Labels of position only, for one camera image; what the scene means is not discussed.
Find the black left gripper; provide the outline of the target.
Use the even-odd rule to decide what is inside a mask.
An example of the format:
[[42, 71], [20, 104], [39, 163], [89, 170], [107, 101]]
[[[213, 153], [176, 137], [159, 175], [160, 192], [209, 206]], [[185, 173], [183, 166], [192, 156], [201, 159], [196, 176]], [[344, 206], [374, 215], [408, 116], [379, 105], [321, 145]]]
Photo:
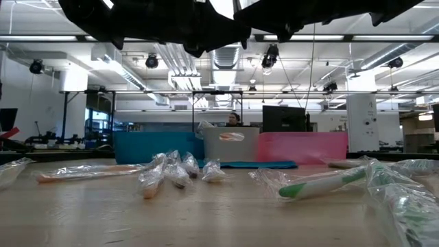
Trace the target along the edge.
[[241, 43], [251, 28], [233, 18], [239, 0], [115, 0], [104, 21], [104, 42], [123, 47], [125, 38], [177, 43], [195, 57]]

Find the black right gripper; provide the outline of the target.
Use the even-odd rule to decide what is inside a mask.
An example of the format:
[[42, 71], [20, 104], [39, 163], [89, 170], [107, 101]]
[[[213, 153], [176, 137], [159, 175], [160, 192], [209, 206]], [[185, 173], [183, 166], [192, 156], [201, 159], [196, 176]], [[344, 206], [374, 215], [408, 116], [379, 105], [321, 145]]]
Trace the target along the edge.
[[234, 14], [240, 23], [277, 35], [280, 43], [308, 24], [328, 25], [336, 19], [369, 14], [373, 26], [386, 23], [424, 0], [316, 0], [309, 13], [307, 0], [258, 0]]

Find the green toothbrush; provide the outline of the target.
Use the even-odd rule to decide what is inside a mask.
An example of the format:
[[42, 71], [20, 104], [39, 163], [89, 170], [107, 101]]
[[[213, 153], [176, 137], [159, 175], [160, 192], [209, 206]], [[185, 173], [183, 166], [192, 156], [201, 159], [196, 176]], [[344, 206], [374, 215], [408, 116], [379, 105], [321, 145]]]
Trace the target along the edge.
[[391, 247], [439, 247], [439, 198], [414, 180], [432, 175], [439, 175], [439, 161], [368, 162], [368, 202]]
[[258, 168], [249, 176], [262, 186], [267, 194], [280, 200], [297, 201], [317, 196], [325, 196], [332, 191], [356, 183], [366, 177], [366, 166], [361, 165], [345, 170], [291, 176], [273, 169]]
[[[370, 161], [375, 161], [375, 158], [363, 156], [357, 159], [323, 159], [323, 162], [329, 167], [337, 167], [341, 169], [350, 169], [369, 164]], [[430, 176], [439, 174], [439, 161], [429, 159], [407, 159], [397, 162], [383, 161], [384, 165], [390, 166], [394, 171], [397, 171], [405, 176]]]

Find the person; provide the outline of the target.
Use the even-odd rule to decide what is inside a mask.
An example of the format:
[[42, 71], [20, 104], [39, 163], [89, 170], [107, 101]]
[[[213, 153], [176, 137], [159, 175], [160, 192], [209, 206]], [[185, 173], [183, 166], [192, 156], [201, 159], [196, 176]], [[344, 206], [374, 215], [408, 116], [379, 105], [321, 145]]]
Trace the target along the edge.
[[231, 112], [228, 116], [226, 127], [242, 127], [241, 117], [235, 112]]

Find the white plastic bin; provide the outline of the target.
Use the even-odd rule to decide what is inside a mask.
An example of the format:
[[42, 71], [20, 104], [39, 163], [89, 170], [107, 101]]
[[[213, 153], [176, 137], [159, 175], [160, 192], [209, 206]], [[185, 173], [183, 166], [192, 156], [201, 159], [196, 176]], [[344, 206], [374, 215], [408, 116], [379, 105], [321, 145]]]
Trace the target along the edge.
[[[223, 132], [240, 132], [243, 141], [220, 141]], [[207, 159], [221, 162], [253, 162], [257, 159], [259, 128], [254, 127], [215, 127], [204, 130], [204, 154]]]

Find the pink plastic bin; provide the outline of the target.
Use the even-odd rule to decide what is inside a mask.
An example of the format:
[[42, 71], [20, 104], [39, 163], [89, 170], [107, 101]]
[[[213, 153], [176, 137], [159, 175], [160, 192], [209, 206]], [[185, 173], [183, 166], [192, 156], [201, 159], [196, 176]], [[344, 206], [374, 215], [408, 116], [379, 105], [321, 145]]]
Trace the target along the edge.
[[257, 160], [320, 165], [326, 159], [345, 159], [347, 150], [345, 132], [264, 132], [259, 135]]

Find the teal bin lid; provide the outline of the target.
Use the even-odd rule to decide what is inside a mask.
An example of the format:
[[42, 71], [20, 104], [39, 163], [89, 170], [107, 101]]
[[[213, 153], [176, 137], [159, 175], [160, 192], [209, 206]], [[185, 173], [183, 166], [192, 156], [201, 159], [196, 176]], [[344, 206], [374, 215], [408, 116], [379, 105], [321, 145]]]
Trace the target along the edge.
[[298, 165], [293, 161], [274, 161], [274, 162], [225, 162], [220, 163], [221, 168], [233, 169], [296, 169]]

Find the teal plastic bin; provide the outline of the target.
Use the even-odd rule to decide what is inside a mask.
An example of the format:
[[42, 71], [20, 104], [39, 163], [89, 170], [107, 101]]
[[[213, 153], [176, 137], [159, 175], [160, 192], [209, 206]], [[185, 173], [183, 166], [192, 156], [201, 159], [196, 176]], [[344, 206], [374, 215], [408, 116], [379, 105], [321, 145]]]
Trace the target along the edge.
[[118, 164], [150, 163], [158, 153], [178, 150], [204, 159], [204, 143], [193, 132], [115, 132], [113, 139]]

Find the purple wrapped toothbrush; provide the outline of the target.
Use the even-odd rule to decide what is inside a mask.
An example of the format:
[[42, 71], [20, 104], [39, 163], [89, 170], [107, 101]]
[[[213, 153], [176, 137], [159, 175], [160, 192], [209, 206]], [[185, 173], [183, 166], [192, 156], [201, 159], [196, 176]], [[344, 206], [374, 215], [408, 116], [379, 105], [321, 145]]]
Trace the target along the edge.
[[182, 160], [182, 166], [188, 173], [190, 178], [196, 179], [200, 173], [200, 168], [197, 159], [192, 155], [192, 153], [187, 152]]
[[165, 177], [168, 178], [174, 184], [174, 186], [179, 189], [192, 186], [192, 180], [186, 169], [182, 166], [182, 161], [178, 150], [167, 153], [164, 173]]

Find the black workbench equipment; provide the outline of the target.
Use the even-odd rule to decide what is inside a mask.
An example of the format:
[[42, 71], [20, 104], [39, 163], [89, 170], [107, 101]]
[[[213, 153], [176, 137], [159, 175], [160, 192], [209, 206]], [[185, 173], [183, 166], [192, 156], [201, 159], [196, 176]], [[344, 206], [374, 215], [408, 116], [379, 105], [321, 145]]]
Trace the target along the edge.
[[83, 150], [84, 140], [74, 134], [71, 138], [57, 137], [55, 132], [47, 131], [44, 135], [32, 136], [25, 140], [25, 145], [37, 150]]

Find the red object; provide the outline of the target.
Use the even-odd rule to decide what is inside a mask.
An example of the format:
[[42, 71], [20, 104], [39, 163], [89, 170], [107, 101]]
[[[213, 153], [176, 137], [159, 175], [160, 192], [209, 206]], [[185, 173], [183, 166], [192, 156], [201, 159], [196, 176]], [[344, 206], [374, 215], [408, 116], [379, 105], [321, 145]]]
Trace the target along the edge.
[[11, 130], [4, 132], [3, 134], [0, 134], [0, 138], [3, 139], [9, 139], [10, 137], [13, 137], [14, 135], [18, 134], [20, 130], [17, 127], [13, 127]]

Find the silver ceiling duct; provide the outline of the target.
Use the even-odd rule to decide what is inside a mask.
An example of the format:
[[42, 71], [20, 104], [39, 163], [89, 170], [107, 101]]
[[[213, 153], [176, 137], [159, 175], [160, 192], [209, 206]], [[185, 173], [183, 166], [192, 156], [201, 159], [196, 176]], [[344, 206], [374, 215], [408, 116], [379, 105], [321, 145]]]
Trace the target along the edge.
[[234, 89], [243, 49], [241, 43], [233, 43], [219, 49], [209, 50], [211, 82], [215, 90], [232, 91]]

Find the black metal stand frame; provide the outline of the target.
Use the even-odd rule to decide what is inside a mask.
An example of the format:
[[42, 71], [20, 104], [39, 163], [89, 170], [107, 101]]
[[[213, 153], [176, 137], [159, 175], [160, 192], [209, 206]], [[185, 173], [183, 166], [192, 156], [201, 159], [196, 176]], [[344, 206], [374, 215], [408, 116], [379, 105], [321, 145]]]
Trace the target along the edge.
[[195, 105], [198, 103], [198, 101], [205, 97], [205, 95], [228, 95], [231, 97], [231, 102], [234, 104], [235, 102], [238, 102], [241, 105], [240, 114], [242, 115], [243, 105], [244, 105], [244, 92], [243, 91], [221, 91], [221, 90], [213, 90], [213, 91], [192, 91], [191, 92], [191, 125], [192, 125], [192, 131], [195, 132]]

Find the black horizontal ceiling rail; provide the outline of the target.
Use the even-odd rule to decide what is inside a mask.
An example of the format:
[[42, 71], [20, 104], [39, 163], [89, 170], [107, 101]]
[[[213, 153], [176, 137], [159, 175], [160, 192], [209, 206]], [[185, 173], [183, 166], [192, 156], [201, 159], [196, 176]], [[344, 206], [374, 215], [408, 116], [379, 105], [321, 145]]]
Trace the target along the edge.
[[[439, 95], [439, 91], [334, 91], [326, 93], [324, 91], [243, 91], [244, 95]], [[96, 93], [115, 93], [115, 94], [160, 94], [160, 95], [190, 95], [191, 91], [60, 91], [60, 93], [77, 94], [96, 94]]]

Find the black aluminium table frame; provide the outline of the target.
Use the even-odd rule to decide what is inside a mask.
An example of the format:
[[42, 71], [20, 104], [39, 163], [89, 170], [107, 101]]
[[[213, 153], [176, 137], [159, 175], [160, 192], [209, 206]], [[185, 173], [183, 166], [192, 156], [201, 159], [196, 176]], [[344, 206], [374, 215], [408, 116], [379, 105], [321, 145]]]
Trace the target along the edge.
[[[349, 152], [346, 158], [360, 158], [368, 156], [382, 161], [401, 161], [405, 159], [431, 159], [439, 160], [439, 154], [415, 154], [415, 153], [389, 153], [389, 152]], [[25, 154], [14, 152], [0, 152], [0, 165], [20, 158], [30, 158], [39, 163], [70, 161], [94, 158], [115, 158], [114, 152], [100, 151], [73, 151], [73, 152], [29, 152]]]

